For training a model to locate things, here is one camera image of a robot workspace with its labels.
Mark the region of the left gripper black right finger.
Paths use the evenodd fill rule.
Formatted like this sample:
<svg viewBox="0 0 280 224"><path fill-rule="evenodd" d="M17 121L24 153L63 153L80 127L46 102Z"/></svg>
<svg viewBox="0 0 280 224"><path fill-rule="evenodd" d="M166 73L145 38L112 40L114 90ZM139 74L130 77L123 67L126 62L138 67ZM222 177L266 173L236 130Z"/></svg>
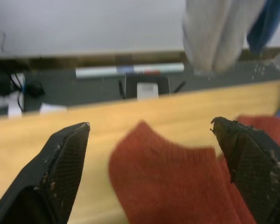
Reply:
<svg viewBox="0 0 280 224"><path fill-rule="evenodd" d="M258 224L280 224L280 147L267 133L224 117L211 131L231 176Z"/></svg>

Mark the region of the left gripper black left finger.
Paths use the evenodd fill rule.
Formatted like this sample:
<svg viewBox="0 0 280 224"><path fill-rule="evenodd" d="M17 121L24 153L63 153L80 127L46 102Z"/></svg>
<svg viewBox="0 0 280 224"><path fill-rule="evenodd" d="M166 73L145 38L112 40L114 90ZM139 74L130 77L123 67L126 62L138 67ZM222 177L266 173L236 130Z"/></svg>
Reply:
<svg viewBox="0 0 280 224"><path fill-rule="evenodd" d="M88 122L52 134L0 199L0 224L68 222L84 168Z"/></svg>

